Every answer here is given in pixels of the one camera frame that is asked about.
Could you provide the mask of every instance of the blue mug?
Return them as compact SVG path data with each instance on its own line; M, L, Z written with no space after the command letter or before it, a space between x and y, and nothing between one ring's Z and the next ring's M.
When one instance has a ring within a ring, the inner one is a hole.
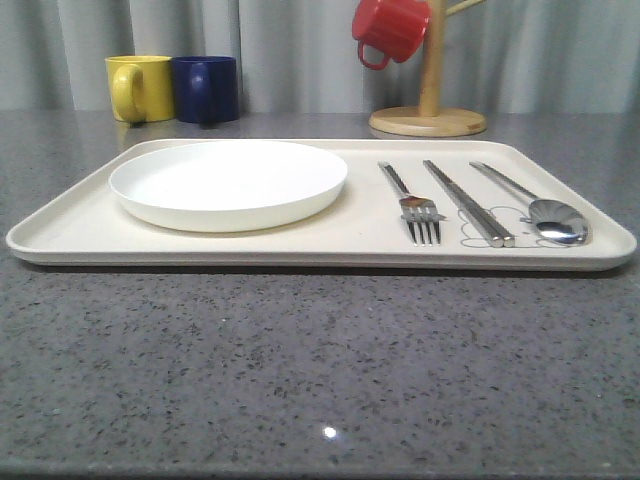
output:
M240 117L235 58L173 57L171 73L176 118L181 122L228 122Z

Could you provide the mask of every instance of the curtain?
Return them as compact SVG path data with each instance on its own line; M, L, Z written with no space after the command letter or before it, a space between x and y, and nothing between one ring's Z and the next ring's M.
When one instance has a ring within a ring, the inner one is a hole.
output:
M247 112L418 101L422 55L363 67L358 0L0 0L0 109L107 110L104 58L232 55ZM448 18L443 106L640 111L640 1L486 0Z

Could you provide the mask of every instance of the spoon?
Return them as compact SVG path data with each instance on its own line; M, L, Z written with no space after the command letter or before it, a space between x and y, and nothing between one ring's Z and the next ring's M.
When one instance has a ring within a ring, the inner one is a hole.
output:
M529 203L529 221L541 237L562 245L582 245L589 235L589 223L575 208L559 200L540 198L495 168L481 162L469 162L498 185L505 183L533 199Z

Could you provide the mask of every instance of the mug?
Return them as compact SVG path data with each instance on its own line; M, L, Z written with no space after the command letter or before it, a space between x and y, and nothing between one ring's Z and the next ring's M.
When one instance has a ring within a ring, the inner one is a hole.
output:
M358 58L373 70L382 70L390 59L397 63L411 57L422 43L431 10L418 0L361 0L351 25L353 38L358 40ZM364 58L365 46L384 54L379 63Z
M173 57L171 72L181 122L227 122L240 116L235 58Z
M174 117L170 59L158 55L105 59L116 120L139 123Z

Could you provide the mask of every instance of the red mug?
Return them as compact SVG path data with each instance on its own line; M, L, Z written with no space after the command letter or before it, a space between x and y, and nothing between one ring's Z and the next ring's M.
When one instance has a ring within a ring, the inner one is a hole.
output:
M422 43L431 10L418 0L361 0L356 9L351 33L358 40L358 58L373 70L382 70L390 59L406 61ZM370 46L384 54L380 63L364 58Z

